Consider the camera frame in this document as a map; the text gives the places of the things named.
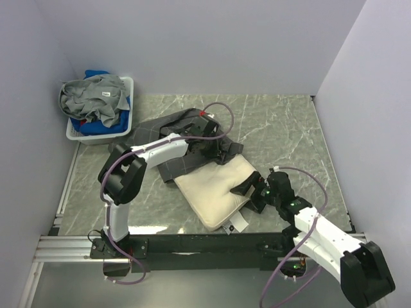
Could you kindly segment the cream bear print pillow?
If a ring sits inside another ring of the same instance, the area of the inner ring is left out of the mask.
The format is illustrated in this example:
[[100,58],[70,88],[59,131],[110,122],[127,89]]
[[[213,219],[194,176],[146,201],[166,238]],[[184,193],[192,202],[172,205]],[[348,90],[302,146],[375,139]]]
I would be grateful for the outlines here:
[[208,231],[224,227],[227,234],[243,232],[249,223],[240,209],[249,201],[231,189],[242,184],[256,169],[242,156],[236,155],[224,165],[210,162],[174,179],[194,213]]

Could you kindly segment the dark grey checked pillowcase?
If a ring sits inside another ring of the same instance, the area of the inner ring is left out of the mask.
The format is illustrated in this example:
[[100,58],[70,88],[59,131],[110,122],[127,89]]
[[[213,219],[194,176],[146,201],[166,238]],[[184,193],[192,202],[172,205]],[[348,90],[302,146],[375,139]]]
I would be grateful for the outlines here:
[[136,126],[133,136],[110,145],[115,159],[133,151],[156,167],[164,182],[214,162],[224,165],[243,152],[220,123],[207,112],[189,108]]

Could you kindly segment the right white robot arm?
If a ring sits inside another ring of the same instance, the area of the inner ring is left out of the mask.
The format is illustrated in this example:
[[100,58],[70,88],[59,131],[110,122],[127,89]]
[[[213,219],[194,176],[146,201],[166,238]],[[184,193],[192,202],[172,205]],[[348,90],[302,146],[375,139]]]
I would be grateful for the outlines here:
[[354,307],[370,307],[394,292],[396,285],[381,248],[345,233],[297,196],[286,170],[272,168],[267,178],[255,171],[231,192],[249,196],[252,210],[258,213],[267,205],[275,207],[289,223],[282,231],[280,252],[287,257],[301,253],[313,259],[340,283]]

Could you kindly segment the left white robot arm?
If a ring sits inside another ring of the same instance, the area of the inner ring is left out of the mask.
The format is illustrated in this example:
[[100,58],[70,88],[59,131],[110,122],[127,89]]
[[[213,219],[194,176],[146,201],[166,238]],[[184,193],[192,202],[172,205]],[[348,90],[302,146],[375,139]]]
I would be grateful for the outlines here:
[[219,124],[201,112],[193,124],[159,140],[141,146],[117,144],[98,175],[100,198],[105,204],[101,238],[105,249],[115,258],[127,253],[130,202],[138,195],[147,170],[181,158],[195,141],[215,141],[227,134],[218,133]]

